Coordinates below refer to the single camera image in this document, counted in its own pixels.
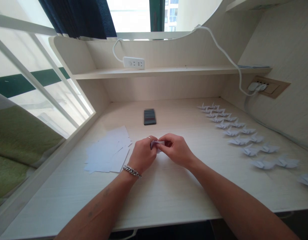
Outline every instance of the silver bracelet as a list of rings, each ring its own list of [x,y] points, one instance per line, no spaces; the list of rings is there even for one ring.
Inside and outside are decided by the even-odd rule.
[[[134,169],[132,169],[130,166],[125,165],[125,166],[123,167],[123,169],[124,169],[125,171],[128,171],[129,173],[133,174],[134,176],[136,176],[136,177],[138,177],[138,178],[141,178],[141,177],[142,177],[142,175],[140,175],[137,171],[135,171]]]

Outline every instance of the white desk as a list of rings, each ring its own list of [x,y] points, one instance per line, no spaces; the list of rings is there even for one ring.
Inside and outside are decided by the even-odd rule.
[[[249,164],[240,147],[196,107],[215,101],[248,127],[256,128],[279,154],[299,159],[298,169],[263,171]],[[154,108],[157,124],[143,125],[143,110]],[[204,163],[249,192],[274,212],[308,209],[308,187],[297,177],[308,173],[308,152],[284,137],[250,119],[244,112],[221,98],[180,99],[111,103],[105,113],[71,153],[63,160],[30,202],[10,224],[1,239],[46,237],[58,234],[68,221],[117,173],[89,174],[84,171],[85,149],[111,130],[125,125],[133,143],[149,135],[160,137],[171,132],[181,135],[193,153]],[[130,146],[128,161],[134,144]],[[269,154],[268,160],[279,155]],[[164,153],[157,155],[152,167],[136,182],[114,230],[153,227],[219,218],[209,197],[194,177],[177,166]]]

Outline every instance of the phone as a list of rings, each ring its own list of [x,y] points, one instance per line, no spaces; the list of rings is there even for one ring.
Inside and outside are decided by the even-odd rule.
[[[155,110],[145,109],[144,110],[144,125],[153,125],[156,124]]]

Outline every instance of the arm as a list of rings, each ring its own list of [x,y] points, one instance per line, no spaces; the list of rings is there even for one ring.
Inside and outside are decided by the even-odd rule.
[[[168,133],[159,141],[165,146],[157,148],[196,177],[238,239],[298,239],[261,202],[195,157],[183,137]]]
[[[137,141],[128,162],[128,166],[139,174],[143,174],[156,158],[156,146],[151,150],[150,143],[149,138]],[[122,171],[69,221],[55,239],[108,239],[123,203],[137,180],[138,177]]]

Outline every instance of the dark blue curtain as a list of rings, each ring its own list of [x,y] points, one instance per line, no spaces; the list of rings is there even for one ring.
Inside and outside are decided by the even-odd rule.
[[[117,37],[106,0],[39,0],[57,33],[106,39]]]

